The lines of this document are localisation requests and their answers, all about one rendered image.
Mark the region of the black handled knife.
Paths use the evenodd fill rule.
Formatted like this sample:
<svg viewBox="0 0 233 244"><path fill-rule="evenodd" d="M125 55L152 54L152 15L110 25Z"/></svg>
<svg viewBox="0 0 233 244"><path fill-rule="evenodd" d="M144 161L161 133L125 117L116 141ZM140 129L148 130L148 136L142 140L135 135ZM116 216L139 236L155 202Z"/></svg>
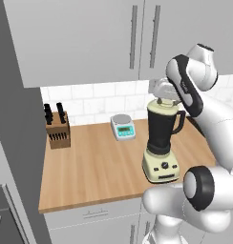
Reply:
<svg viewBox="0 0 233 244"><path fill-rule="evenodd" d="M60 121L62 124L65 124L66 123L66 120L65 120L65 113L64 113L64 110L63 110L63 107L62 107L62 103L58 102L56 103L56 106L57 106L57 110L58 110L58 113L59 113L59 117L60 117Z"/></svg>
<svg viewBox="0 0 233 244"><path fill-rule="evenodd" d="M45 112L45 118L46 118L47 124L51 125L52 121L53 121L53 113L51 111L51 107L49 104L44 105L44 112Z"/></svg>

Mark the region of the cream blender lid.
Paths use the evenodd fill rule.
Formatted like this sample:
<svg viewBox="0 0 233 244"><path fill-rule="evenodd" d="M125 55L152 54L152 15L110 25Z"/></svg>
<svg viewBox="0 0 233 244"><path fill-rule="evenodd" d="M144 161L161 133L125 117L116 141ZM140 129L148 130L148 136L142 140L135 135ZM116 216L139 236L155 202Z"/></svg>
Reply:
<svg viewBox="0 0 233 244"><path fill-rule="evenodd" d="M174 105L172 100L162 99L159 104L158 100L155 99L148 103L147 110L161 115L175 115L178 112L179 107Z"/></svg>

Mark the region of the white kitchen scale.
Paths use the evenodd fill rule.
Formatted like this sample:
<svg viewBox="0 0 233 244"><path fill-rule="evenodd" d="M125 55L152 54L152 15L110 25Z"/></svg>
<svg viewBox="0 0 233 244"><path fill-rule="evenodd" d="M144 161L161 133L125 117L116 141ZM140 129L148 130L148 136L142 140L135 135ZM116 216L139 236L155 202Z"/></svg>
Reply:
<svg viewBox="0 0 233 244"><path fill-rule="evenodd" d="M111 117L111 128L117 141L136 138L135 125L128 114L116 114Z"/></svg>

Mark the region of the wide grey cupboard door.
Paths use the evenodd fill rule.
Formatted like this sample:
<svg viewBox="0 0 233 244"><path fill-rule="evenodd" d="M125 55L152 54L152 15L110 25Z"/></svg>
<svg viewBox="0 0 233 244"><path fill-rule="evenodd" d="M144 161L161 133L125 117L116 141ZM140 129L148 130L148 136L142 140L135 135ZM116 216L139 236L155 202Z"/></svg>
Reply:
<svg viewBox="0 0 233 244"><path fill-rule="evenodd" d="M143 0L4 0L26 88L138 79ZM138 6L130 69L132 6Z"/></svg>

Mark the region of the dark built-in oven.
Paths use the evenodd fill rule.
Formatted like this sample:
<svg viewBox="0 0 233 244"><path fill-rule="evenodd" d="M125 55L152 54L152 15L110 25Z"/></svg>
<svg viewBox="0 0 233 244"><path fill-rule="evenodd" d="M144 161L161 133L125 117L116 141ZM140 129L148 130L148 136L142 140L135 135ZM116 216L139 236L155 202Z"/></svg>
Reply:
<svg viewBox="0 0 233 244"><path fill-rule="evenodd" d="M0 244L27 244L5 184L0 184Z"/></svg>

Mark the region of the tall grey cabinet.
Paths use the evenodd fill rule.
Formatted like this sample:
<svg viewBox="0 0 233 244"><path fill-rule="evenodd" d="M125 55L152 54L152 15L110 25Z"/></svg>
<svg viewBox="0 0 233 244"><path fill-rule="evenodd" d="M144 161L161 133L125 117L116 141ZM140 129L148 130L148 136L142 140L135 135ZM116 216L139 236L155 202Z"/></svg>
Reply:
<svg viewBox="0 0 233 244"><path fill-rule="evenodd" d="M52 244L38 212L46 146L41 92L23 86L4 0L0 0L0 142L15 209L29 244Z"/></svg>

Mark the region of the grey base cupboard door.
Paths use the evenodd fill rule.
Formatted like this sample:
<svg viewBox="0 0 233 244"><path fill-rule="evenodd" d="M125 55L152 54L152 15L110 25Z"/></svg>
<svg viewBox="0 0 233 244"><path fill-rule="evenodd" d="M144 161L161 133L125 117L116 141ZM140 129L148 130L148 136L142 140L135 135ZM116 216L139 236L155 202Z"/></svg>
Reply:
<svg viewBox="0 0 233 244"><path fill-rule="evenodd" d="M49 230L52 244L130 244L131 225L138 230L138 214Z"/></svg>
<svg viewBox="0 0 233 244"><path fill-rule="evenodd" d="M156 216L144 212L140 215L138 228L138 244L142 244L144 237L153 229Z"/></svg>

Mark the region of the grey drawer front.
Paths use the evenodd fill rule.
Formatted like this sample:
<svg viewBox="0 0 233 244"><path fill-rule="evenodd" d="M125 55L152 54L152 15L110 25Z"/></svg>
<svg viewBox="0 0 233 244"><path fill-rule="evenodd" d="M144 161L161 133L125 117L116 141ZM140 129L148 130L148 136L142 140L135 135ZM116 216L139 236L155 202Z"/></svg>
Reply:
<svg viewBox="0 0 233 244"><path fill-rule="evenodd" d="M79 224L103 221L112 218L130 216L138 214L140 210L141 198L132 198L127 200L103 203L81 208L74 208L52 213L45 213L45 220L49 230L58 230L60 228L71 227ZM83 219L83 214L90 212L99 212L100 209L109 211L108 215L95 218Z"/></svg>

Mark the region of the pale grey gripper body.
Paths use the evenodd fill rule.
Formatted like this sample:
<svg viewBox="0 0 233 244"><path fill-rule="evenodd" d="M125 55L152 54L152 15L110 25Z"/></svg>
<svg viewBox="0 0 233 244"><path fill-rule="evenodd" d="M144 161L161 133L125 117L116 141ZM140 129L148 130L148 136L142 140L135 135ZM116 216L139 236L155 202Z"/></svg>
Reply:
<svg viewBox="0 0 233 244"><path fill-rule="evenodd" d="M149 81L149 90L156 98L169 99L180 102L180 98L174 86L168 81L166 77L161 79L151 79Z"/></svg>

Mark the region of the cream and black blender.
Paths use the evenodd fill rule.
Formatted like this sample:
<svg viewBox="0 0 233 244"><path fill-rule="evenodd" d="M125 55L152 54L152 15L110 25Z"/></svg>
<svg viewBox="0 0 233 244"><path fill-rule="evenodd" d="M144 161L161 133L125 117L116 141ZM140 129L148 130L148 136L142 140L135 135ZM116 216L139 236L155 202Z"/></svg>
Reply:
<svg viewBox="0 0 233 244"><path fill-rule="evenodd" d="M183 128L185 111L161 115L148 111L148 141L142 169L151 183L166 183L180 178L180 166L171 151L171 136Z"/></svg>

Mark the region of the brown wooden knife block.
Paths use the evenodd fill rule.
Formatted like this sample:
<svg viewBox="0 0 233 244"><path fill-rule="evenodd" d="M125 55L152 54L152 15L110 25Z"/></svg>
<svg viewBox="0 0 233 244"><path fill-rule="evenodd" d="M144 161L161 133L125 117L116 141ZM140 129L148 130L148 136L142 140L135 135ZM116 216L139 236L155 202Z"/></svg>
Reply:
<svg viewBox="0 0 233 244"><path fill-rule="evenodd" d="M62 149L71 147L71 131L68 115L64 115L65 123L61 122L58 112L53 113L51 125L46 125L51 149Z"/></svg>

